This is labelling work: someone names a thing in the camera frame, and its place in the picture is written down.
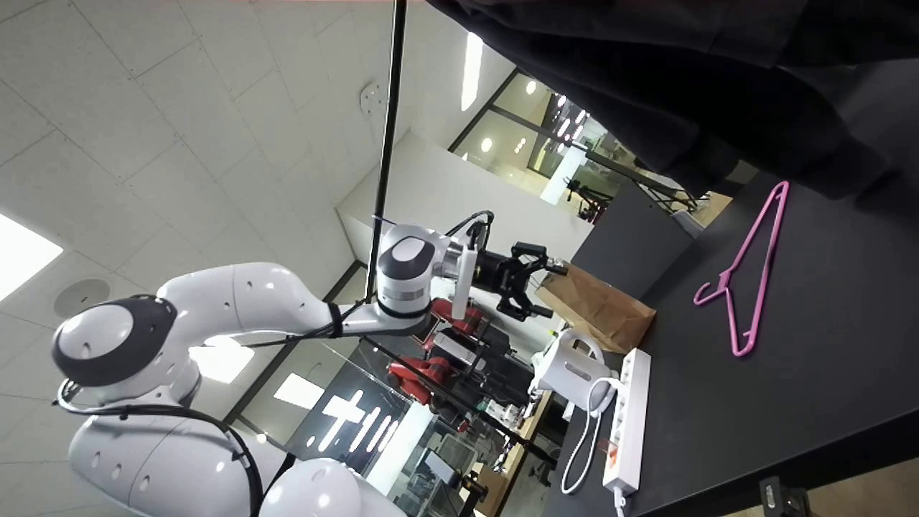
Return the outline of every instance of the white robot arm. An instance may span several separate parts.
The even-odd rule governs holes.
[[[56,405],[88,416],[72,439],[72,469],[141,514],[256,514],[261,499],[261,514],[399,514],[335,462],[294,462],[264,495],[284,455],[190,412],[201,384],[190,346],[217,333],[406,333],[425,318],[432,275],[457,278],[452,317],[462,318],[487,225],[471,229],[468,242],[389,225],[379,247],[376,297],[346,307],[315,300],[277,264],[228,264],[65,318],[52,347],[65,377]],[[95,405],[76,409],[76,392]]]

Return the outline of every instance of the brown box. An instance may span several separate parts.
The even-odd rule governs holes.
[[[629,354],[655,321],[655,310],[580,268],[569,275],[546,275],[536,297],[574,330],[596,339],[600,347]]]

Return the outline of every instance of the dark fabric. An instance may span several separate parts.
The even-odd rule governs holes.
[[[510,31],[694,50],[771,67],[807,0],[460,0]]]
[[[553,17],[549,5],[520,0],[429,2],[589,109],[639,160],[689,192],[717,185],[734,165],[728,152],[833,199],[857,192],[887,173],[885,158],[846,132],[823,96],[784,69],[694,50],[612,40],[613,31],[602,20],[616,23],[607,20],[612,13],[602,13],[605,2],[595,5],[595,23],[586,23],[586,2],[577,2],[574,14],[569,5],[553,8]]]
[[[808,0],[784,67],[842,67],[919,56],[916,0]]]

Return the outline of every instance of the white cable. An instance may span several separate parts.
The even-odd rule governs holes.
[[[613,514],[616,514],[616,517],[625,517],[629,499],[625,499],[625,495],[623,495],[623,485],[613,485],[613,488],[612,488],[612,499],[613,499]]]
[[[596,448],[596,435],[600,435],[600,416],[602,416],[605,405],[612,403],[612,393],[619,389],[619,382],[612,379],[612,377],[595,379],[592,389],[586,392],[586,409],[592,409],[592,393],[595,393],[596,384],[607,384],[607,393],[605,393],[605,400],[602,400],[595,412],[589,412],[589,413],[582,416],[582,435],[580,435],[580,439],[577,439],[577,445],[574,445],[574,451],[570,451],[570,458],[569,458],[569,462],[566,462],[561,481],[559,481],[559,492],[561,492],[561,495],[574,495],[574,492],[582,485],[586,474],[592,471],[595,448]],[[595,432],[595,438],[592,438],[592,445],[589,445],[589,451],[586,451],[582,471],[580,471],[580,478],[574,481],[574,485],[569,485],[569,471],[570,471],[574,458],[580,455],[582,439],[586,439],[589,432]]]
[[[595,462],[595,448],[596,448],[596,435],[600,435],[600,416],[582,416],[586,423],[582,423],[582,435],[580,435],[580,439],[577,439],[577,445],[574,445],[574,451],[570,451],[570,458],[569,458],[569,462],[566,462],[566,471],[561,471],[561,481],[559,481],[559,492],[561,495],[574,495],[580,485],[582,485],[582,481],[586,481],[586,474],[592,471],[592,462]],[[574,485],[569,485],[569,471],[570,471],[570,466],[574,466],[574,458],[580,455],[580,445],[582,445],[582,439],[586,439],[586,435],[595,429],[595,438],[592,438],[592,445],[589,445],[589,451],[586,451],[586,462],[582,462],[582,469],[580,469],[580,478],[574,481]]]

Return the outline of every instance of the ceiling tile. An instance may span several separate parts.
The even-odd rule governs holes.
[[[343,185],[346,189],[342,195],[346,195],[355,182],[360,182],[371,169],[379,169],[381,160],[381,136],[383,123],[368,122],[358,113],[346,113],[342,109],[342,136],[343,136],[343,146],[346,152],[346,165],[343,166]]]
[[[220,176],[251,146],[217,71],[201,47],[185,47],[141,79],[191,152]]]
[[[47,405],[43,405],[43,400],[55,400],[55,392],[63,379],[63,373],[56,370],[56,364],[52,362],[52,330],[45,330],[43,337],[32,339],[16,359],[4,362],[0,369],[0,393],[10,393],[10,397],[32,397],[32,412],[43,412]]]
[[[332,182],[335,176],[342,176],[342,165],[346,165],[343,160],[346,146],[339,132],[339,109],[342,106],[320,99],[294,109],[300,127],[309,136],[309,158],[315,165],[315,173],[313,173],[315,182]]]
[[[224,185],[284,268],[303,275],[303,283],[325,275],[325,264],[313,252],[315,242],[306,238],[294,212],[286,208],[277,176],[261,152],[248,152],[248,158],[233,166]]]
[[[132,176],[174,137],[91,27],[63,0],[0,27],[0,79],[112,176]]]
[[[381,63],[386,63],[389,50],[392,50],[395,5],[392,2],[353,2],[350,23],[353,23],[353,37],[355,37],[365,61],[379,63],[379,58],[383,58]]]
[[[273,69],[248,0],[184,0],[181,5],[233,96]]]
[[[0,2],[0,23],[13,17],[13,14],[20,14],[20,13],[24,13],[24,8],[32,8],[32,5],[36,5],[36,2],[43,2],[43,0],[1,0]]]
[[[326,195],[326,182],[315,178],[313,160],[277,173],[280,195],[289,212],[303,227],[303,242],[319,242],[309,247],[325,264],[325,278],[339,278],[353,262],[350,244],[342,232],[342,222],[332,199]]]
[[[1,466],[0,462],[0,509],[4,509],[4,498],[10,498],[24,478],[33,471],[33,466]]]
[[[211,182],[211,176],[184,145],[174,145],[149,166],[144,166],[129,188],[155,212],[159,212],[172,229],[191,242],[205,242],[238,215],[217,182]]]
[[[47,330],[55,330],[60,326],[63,317],[55,314],[55,300],[82,283],[82,278],[99,278],[108,287],[106,300],[121,300],[121,297],[132,297],[141,293],[138,285],[125,283],[122,275],[82,260],[79,252],[69,252],[63,251],[63,255],[56,255],[56,262],[52,262],[39,275],[33,275],[27,285],[23,285],[16,293],[10,293],[7,300],[1,300],[1,310],[43,326]]]
[[[325,58],[325,76],[332,80],[332,92],[339,92],[342,87],[353,89],[353,102],[355,92],[360,87],[365,71],[368,71],[368,58],[360,56],[358,47],[358,36],[355,36],[355,23],[353,17],[339,17],[335,23],[330,23],[326,30],[319,31],[319,50]]]
[[[122,517],[113,504],[69,471],[63,455],[60,462],[33,466],[16,492],[1,499],[1,514],[85,517],[85,512],[99,509],[95,517]]]
[[[43,405],[43,403],[39,403],[39,400],[23,400],[23,397],[1,393],[1,397],[0,397],[0,413],[1,413],[1,420],[0,420],[0,439],[13,438],[13,435],[23,429],[24,416],[27,416],[32,412],[36,412],[36,405]]]
[[[52,123],[0,83],[0,165],[52,132]]]
[[[201,252],[211,264],[236,264],[236,262],[277,262],[277,255],[266,247],[266,242],[251,229],[251,225],[238,215],[220,232],[201,242]]]
[[[306,132],[274,71],[238,96],[236,104],[274,166],[294,166],[306,155]]]
[[[65,445],[72,435],[79,429],[79,423],[82,423],[79,416],[72,416],[47,403],[36,403],[23,416],[23,426],[0,439],[0,462],[65,459]]]
[[[47,337],[45,328],[23,321],[10,314],[0,310],[0,330],[1,330],[1,341],[0,341],[0,369],[7,364],[10,359],[16,359],[16,354],[32,346],[39,337]]]
[[[152,293],[165,278],[203,268],[211,268],[203,252],[197,252],[174,229],[159,229],[132,260],[122,262],[121,272]]]
[[[172,0],[76,0],[76,5],[135,76],[191,40],[185,17]]]
[[[56,132],[0,166],[0,208],[102,264],[122,262],[159,227],[138,195],[116,189]]]
[[[339,2],[257,2],[264,37],[294,106],[326,92],[330,63],[320,58],[315,31],[339,20],[343,13],[346,8]]]

